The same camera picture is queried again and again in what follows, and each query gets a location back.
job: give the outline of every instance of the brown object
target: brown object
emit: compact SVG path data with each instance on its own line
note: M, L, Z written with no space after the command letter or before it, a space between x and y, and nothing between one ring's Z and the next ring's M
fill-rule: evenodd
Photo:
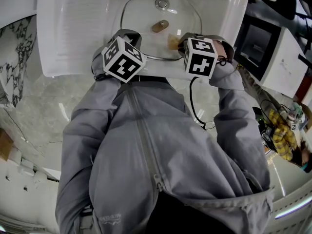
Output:
M264 152L267 153L270 149L267 146L264 146Z
M152 31L155 32L155 33L158 33L162 30L164 30L165 28L168 28L169 26L169 22L166 21L166 20L161 20L159 21L158 23L154 24L152 26Z
M168 48L170 50L178 50L179 42L180 38L171 34L168 35Z
M0 158L7 161L13 147L13 140L0 128Z

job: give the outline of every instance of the glove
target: glove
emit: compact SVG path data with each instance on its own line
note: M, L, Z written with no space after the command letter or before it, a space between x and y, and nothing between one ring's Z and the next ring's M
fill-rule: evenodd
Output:
M91 69L96 81L112 77L103 70L103 56L101 53L105 48L108 48L117 37L123 38L138 50L141 48L142 36L138 32L130 29L118 30L106 45L98 48L93 54Z
M214 41L214 45L217 49L218 54L220 55L220 52L218 51L218 46L215 41L218 41L218 44L221 44L224 48L224 51L226 53L227 57L227 62L232 63L233 57L234 57L234 48L223 38L220 36L216 35L209 35L209 36L204 36L204 35L199 35L199 34L193 34L193 33L186 33L184 36L182 36L179 44L178 44L178 51L179 54L184 58L185 56L185 50L187 46L187 39L188 38L195 38L199 40L205 40L205 38L209 38Z

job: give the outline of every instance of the pot lid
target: pot lid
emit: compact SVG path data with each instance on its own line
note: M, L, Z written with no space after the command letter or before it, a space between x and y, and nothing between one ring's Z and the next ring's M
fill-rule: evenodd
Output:
M187 0L129 0L121 29L142 36L141 52L153 59L178 60L178 40L187 32L201 34L201 18Z

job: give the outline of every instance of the gray hooded jacket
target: gray hooded jacket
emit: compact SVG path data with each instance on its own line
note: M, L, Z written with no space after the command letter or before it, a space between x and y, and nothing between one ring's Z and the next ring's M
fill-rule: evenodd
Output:
M60 233L143 233L159 191L234 233L262 233L273 193L253 110L229 63L217 65L210 84L220 96L217 141L168 84L96 81L63 132Z

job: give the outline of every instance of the wire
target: wire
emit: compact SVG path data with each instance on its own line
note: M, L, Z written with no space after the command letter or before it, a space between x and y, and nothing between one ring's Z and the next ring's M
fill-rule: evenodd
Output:
M274 124L272 123L272 121L270 120L270 118L265 114L265 112L264 112L263 109L262 109L262 103L265 102L265 101L268 101L268 102L270 102L270 103L273 104L273 106L274 106L274 107L276 108L276 110L277 110L277 113L281 116L281 118L282 118L282 120L284 121L284 123L286 124L286 126L289 127L288 123L285 121L285 119L284 119L284 118L282 117L282 115L279 113L279 111L278 111L277 107L275 106L275 104L274 104L272 101L268 100L268 99L264 99L264 100L261 101L261 103L260 103L260 109L261 109L262 113L265 115L265 117L271 122L271 124L274 126Z
M226 65L227 59L226 59L224 56L218 56L218 59L219 59L220 61L217 62L216 65L218 65L218 64L220 64L221 66L225 66L225 65ZM192 79L191 83L190 83L190 101L191 101L191 107L192 107L192 111L193 111L193 114L194 114L195 118L198 120L198 122L199 122L200 124L203 125L202 128L203 128L204 130L209 130L209 129L214 128L215 126L212 127L212 128L207 128L207 129L206 129L206 122L200 120L200 119L197 117L197 114L196 114L195 108L194 108L193 93L192 93L192 85L193 85L194 81L195 81L197 78L198 78L198 77L194 77L194 78Z
M211 127L211 128L206 128L205 130L209 130L209 129L213 129L213 128L215 128L215 126L213 126L213 127Z
M281 106L283 106L283 107L286 107L285 105L283 105L283 104L280 104ZM286 107L289 111L291 111L291 109L289 108L289 107Z

